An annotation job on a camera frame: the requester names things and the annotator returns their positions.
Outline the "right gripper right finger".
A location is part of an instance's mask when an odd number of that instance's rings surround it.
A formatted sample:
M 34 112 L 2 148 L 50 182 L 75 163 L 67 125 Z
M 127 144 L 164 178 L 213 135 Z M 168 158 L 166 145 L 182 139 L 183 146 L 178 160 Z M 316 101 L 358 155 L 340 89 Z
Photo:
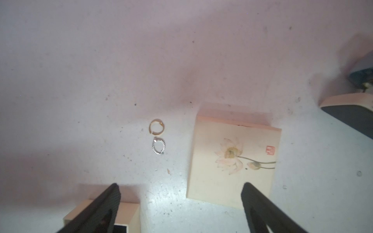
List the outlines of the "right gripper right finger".
M 305 233 L 301 226 L 287 216 L 251 183 L 245 183 L 241 200 L 250 232 Z

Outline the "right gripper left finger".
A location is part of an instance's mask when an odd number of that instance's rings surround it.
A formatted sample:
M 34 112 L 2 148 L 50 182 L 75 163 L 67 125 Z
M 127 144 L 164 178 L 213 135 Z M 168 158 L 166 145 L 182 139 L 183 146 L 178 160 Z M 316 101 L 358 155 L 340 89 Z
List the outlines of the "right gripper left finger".
M 58 233 L 112 233 L 120 199 L 119 186 L 113 183 Z

